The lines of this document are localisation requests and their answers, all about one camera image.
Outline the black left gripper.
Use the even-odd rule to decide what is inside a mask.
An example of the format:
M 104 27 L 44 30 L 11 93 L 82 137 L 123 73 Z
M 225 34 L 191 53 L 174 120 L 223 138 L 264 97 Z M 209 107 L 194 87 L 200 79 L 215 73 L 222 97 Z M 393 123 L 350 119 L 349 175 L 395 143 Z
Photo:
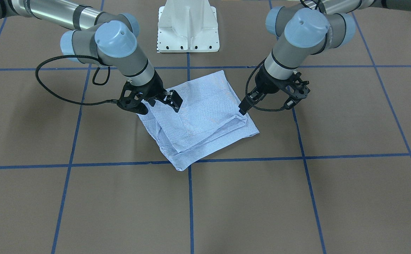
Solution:
M 294 71 L 287 79 L 276 79 L 272 77 L 263 65 L 258 65 L 246 81 L 246 96 L 239 104 L 239 112 L 246 115 L 251 108 L 263 110 L 256 104 L 262 101 L 268 94 L 280 91 L 288 95 L 287 100 L 280 110 L 291 110 L 302 99 L 308 97 L 310 89 L 309 81 L 301 79 L 301 73 Z

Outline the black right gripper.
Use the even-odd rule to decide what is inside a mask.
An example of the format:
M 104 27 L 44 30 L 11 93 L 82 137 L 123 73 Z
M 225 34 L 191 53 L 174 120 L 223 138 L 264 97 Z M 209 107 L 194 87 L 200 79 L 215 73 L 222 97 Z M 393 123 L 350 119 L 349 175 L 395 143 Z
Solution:
M 117 106 L 125 111 L 146 115 L 148 108 L 143 103 L 143 100 L 152 107 L 155 106 L 156 101 L 160 101 L 173 108 L 176 113 L 179 112 L 183 104 L 183 99 L 177 91 L 165 90 L 162 85 L 162 79 L 157 72 L 154 73 L 154 76 L 148 83 L 141 86 L 133 85 L 129 81 L 125 82 L 120 98 L 117 101 Z

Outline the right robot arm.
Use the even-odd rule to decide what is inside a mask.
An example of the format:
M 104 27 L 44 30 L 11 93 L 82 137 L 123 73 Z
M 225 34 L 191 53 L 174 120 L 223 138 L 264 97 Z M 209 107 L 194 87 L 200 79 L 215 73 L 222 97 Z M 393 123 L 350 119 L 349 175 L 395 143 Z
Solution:
M 41 81 L 40 69 L 52 61 L 72 59 L 100 68 L 116 67 L 126 77 L 119 99 L 97 102 L 113 103 L 136 114 L 148 113 L 146 104 L 159 101 L 178 112 L 183 100 L 175 90 L 165 90 L 162 79 L 138 44 L 140 26 L 129 13 L 113 15 L 69 0 L 0 0 L 0 19 L 22 16 L 45 20 L 67 29 L 60 39 L 62 56 L 40 63 L 35 70 L 38 83 L 56 98 L 75 102 L 54 93 Z

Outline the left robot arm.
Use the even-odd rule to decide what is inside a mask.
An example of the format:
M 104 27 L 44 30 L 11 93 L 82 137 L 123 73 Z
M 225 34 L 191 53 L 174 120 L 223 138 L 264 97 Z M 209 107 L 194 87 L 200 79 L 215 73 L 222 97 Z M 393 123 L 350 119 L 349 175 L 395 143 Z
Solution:
M 301 79 L 297 68 L 310 55 L 348 43 L 356 31 L 350 12 L 368 7 L 411 12 L 411 0 L 301 0 L 291 7 L 273 7 L 265 26 L 278 40 L 250 74 L 256 86 L 246 91 L 240 113 L 245 115 L 265 96 L 279 91 L 288 95 L 279 111 L 290 110 L 305 99 L 310 92 L 309 82 Z

